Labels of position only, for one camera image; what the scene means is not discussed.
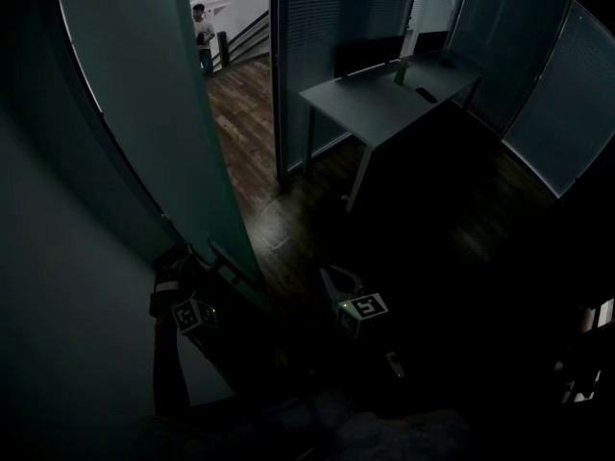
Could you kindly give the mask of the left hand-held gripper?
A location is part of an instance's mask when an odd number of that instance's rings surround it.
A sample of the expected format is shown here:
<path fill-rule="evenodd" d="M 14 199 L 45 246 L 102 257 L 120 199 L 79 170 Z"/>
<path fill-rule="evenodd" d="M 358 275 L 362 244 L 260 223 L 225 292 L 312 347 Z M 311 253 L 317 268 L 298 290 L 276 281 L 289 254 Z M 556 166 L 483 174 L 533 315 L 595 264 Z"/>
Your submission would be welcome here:
<path fill-rule="evenodd" d="M 218 328 L 210 284 L 209 271 L 196 261 L 191 261 L 189 266 L 182 269 L 179 289 L 171 305 L 180 334 L 188 335 L 201 328 Z"/>

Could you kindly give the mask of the person's left forearm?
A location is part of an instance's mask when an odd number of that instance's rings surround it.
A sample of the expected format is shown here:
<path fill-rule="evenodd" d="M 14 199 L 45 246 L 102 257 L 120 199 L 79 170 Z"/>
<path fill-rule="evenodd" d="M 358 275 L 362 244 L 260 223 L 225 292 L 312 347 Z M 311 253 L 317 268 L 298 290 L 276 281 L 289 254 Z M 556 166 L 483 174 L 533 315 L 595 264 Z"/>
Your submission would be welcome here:
<path fill-rule="evenodd" d="M 178 352 L 178 332 L 169 309 L 156 317 L 153 393 L 158 416 L 180 419 L 190 408 L 189 394 Z"/>

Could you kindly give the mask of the person's left hand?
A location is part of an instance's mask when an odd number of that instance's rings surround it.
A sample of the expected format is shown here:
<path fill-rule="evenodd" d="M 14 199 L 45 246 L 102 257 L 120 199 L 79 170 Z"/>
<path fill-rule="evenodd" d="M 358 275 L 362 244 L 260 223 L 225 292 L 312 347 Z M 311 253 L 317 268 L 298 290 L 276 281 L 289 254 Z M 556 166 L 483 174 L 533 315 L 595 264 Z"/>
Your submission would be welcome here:
<path fill-rule="evenodd" d="M 190 258 L 191 252 L 187 247 L 173 248 L 154 262 L 156 274 L 148 308 L 151 317 L 156 318 L 185 293 L 185 266 Z"/>

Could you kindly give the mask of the grey office desk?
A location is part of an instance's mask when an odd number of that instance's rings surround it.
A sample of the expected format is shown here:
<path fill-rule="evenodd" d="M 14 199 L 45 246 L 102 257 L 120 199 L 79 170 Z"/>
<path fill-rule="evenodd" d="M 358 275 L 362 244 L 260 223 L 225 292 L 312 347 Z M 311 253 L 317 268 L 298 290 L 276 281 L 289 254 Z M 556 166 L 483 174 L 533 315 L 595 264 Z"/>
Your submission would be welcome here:
<path fill-rule="evenodd" d="M 439 63 L 441 59 L 449 59 L 455 67 L 443 67 Z M 394 76 L 401 60 L 408 61 L 409 69 L 405 83 L 395 85 Z M 308 117 L 304 171 L 310 170 L 315 114 L 321 113 L 364 145 L 345 206 L 346 211 L 351 212 L 375 151 L 466 88 L 470 94 L 463 107 L 468 108 L 483 75 L 484 69 L 473 61 L 450 49 L 444 49 L 437 55 L 409 56 L 301 91 L 300 97 L 307 104 Z M 428 103 L 415 92 L 417 87 L 426 89 L 438 103 Z"/>

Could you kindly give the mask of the narrow glass partition with blinds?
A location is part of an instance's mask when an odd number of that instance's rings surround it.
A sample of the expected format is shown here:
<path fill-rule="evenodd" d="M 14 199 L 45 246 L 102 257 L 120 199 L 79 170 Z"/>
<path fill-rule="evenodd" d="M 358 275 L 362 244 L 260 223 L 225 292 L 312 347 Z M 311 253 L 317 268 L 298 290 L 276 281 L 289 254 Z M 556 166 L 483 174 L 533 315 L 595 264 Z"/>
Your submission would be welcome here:
<path fill-rule="evenodd" d="M 404 55 L 413 55 L 420 33 L 448 31 L 455 25 L 463 0 L 413 0 L 406 30 Z"/>

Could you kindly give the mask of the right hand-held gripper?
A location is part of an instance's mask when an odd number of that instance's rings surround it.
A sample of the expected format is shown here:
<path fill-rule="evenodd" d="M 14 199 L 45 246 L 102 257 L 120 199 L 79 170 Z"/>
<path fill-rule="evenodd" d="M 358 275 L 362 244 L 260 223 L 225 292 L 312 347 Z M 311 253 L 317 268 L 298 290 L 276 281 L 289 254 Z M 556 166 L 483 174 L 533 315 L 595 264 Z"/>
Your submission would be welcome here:
<path fill-rule="evenodd" d="M 356 274 L 334 265 L 328 270 L 321 267 L 319 272 L 332 303 L 335 325 L 352 339 L 360 336 L 369 321 L 389 312 L 379 293 L 365 294 L 366 286 Z"/>

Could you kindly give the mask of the frosted glass door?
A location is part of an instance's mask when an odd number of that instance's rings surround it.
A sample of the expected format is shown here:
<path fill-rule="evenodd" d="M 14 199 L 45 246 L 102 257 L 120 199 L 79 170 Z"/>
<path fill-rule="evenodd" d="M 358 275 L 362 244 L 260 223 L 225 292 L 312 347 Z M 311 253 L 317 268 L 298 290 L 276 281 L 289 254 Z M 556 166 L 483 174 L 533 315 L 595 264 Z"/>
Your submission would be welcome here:
<path fill-rule="evenodd" d="M 61 0 L 88 85 L 163 216 L 260 272 L 212 119 L 188 0 Z"/>

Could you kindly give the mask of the person's grey sweater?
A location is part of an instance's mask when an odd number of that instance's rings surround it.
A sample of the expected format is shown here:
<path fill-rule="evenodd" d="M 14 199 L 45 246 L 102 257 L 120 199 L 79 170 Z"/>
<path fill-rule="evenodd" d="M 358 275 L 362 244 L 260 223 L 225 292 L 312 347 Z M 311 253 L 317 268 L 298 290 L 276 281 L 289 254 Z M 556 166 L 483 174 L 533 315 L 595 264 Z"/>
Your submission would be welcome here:
<path fill-rule="evenodd" d="M 324 391 L 210 423 L 153 418 L 131 461 L 476 461 L 469 426 L 454 411 L 383 419 Z"/>

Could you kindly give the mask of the glass partition panel with blinds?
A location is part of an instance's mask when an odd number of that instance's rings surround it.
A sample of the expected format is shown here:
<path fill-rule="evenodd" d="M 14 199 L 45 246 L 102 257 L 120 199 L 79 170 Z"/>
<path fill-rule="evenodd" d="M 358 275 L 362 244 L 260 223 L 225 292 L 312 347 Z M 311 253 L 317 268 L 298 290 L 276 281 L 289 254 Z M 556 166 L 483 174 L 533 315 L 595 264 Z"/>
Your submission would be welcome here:
<path fill-rule="evenodd" d="M 615 136 L 615 36 L 577 1 L 504 144 L 556 197 Z"/>
<path fill-rule="evenodd" d="M 469 107 L 504 135 L 551 53 L 570 0 L 464 0 L 451 49 L 481 67 Z"/>

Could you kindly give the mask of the black metal stair railing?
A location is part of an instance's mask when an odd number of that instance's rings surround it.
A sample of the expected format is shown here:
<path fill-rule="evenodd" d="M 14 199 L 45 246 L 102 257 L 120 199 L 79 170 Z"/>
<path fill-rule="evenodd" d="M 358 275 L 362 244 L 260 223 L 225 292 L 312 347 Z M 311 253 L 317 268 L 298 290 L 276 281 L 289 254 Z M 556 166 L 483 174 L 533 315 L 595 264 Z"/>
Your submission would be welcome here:
<path fill-rule="evenodd" d="M 270 52 L 269 0 L 189 0 L 201 6 L 213 32 L 214 71 Z"/>

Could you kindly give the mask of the black monitor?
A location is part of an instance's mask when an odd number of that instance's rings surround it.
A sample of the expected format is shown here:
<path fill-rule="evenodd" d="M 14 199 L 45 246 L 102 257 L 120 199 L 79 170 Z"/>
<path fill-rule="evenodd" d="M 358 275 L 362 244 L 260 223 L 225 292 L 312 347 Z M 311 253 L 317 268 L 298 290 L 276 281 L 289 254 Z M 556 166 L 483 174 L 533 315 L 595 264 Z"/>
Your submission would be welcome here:
<path fill-rule="evenodd" d="M 396 60 L 400 56 L 404 40 L 404 36 L 389 36 L 340 44 L 335 50 L 333 76 L 336 79 L 346 77 Z"/>

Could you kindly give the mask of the wide glass partition with blinds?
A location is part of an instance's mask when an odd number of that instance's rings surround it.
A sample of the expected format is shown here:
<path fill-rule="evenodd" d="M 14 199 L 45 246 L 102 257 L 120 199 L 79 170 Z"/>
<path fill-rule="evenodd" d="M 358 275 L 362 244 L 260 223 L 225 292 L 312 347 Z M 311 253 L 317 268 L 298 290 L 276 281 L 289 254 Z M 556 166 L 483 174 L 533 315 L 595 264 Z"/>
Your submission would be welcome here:
<path fill-rule="evenodd" d="M 303 164 L 308 105 L 300 92 L 333 77 L 336 48 L 402 36 L 410 0 L 279 0 L 282 131 L 287 176 Z"/>

